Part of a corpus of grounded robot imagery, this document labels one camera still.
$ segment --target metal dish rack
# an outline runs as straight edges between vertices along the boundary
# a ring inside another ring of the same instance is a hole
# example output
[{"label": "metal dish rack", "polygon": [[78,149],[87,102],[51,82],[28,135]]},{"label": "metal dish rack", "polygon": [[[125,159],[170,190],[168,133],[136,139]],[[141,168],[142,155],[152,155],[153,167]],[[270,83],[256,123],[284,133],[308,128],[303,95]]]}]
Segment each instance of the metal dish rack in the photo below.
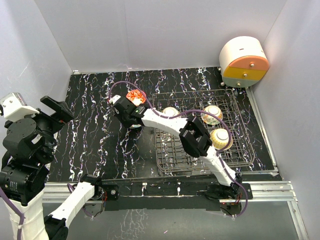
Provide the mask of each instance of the metal dish rack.
[{"label": "metal dish rack", "polygon": [[[245,167],[253,163],[255,152],[250,143],[245,123],[231,89],[167,92],[152,95],[153,105],[158,111],[166,107],[175,107],[181,113],[190,109],[203,110],[208,105],[218,106],[223,114],[223,121],[232,133],[233,145],[221,152],[221,157],[232,168]],[[208,125],[202,121],[200,113],[194,113],[209,133],[222,124]],[[179,174],[192,172],[208,174],[208,168],[197,158],[189,156],[183,149],[180,138],[168,132],[155,129],[156,164],[161,173]]]}]

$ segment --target orange bowl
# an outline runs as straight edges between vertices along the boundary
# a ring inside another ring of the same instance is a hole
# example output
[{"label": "orange bowl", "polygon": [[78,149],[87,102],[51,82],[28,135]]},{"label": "orange bowl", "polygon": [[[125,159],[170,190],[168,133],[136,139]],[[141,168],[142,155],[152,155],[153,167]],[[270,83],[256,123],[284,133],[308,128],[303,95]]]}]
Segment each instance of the orange bowl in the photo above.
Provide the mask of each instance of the orange bowl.
[{"label": "orange bowl", "polygon": [[142,93],[138,89],[128,92],[128,94],[126,95],[126,98],[129,99],[135,105],[143,104],[146,101],[146,98],[142,95]]}]

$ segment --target mini drawer cabinet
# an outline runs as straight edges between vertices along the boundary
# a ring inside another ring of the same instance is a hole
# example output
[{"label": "mini drawer cabinet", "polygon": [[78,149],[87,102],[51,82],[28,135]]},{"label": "mini drawer cabinet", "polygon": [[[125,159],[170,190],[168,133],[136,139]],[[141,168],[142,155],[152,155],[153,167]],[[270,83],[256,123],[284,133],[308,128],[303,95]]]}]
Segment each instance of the mini drawer cabinet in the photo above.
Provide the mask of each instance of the mini drawer cabinet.
[{"label": "mini drawer cabinet", "polygon": [[223,82],[245,88],[257,83],[269,69],[260,42],[251,36],[238,36],[228,41],[219,56]]}]

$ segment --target gray floor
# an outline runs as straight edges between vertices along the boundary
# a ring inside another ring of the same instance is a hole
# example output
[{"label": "gray floor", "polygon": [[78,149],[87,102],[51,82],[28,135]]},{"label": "gray floor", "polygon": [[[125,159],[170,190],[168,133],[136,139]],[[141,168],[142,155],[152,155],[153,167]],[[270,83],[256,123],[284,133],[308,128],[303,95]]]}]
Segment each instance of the gray floor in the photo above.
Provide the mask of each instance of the gray floor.
[{"label": "gray floor", "polygon": [[[49,214],[58,204],[45,204]],[[297,240],[286,202],[250,202],[235,221],[201,209],[121,210],[95,220],[81,211],[68,240]]]}]

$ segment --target black marble table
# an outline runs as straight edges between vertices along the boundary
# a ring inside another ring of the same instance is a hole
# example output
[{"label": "black marble table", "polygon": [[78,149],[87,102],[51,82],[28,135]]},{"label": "black marble table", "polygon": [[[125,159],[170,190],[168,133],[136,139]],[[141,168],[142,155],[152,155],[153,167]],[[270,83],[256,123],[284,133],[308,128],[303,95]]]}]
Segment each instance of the black marble table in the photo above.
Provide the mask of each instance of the black marble table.
[{"label": "black marble table", "polygon": [[[104,180],[159,176],[154,128],[124,128],[107,103],[109,89],[118,81],[136,84],[150,99],[152,94],[226,88],[220,86],[216,67],[72,75],[65,101],[75,119],[58,134],[49,182],[78,181],[87,173]],[[112,95],[125,96],[130,90],[130,86],[119,84]],[[254,162],[237,170],[273,170],[246,91],[235,89],[235,95],[255,152]]]}]

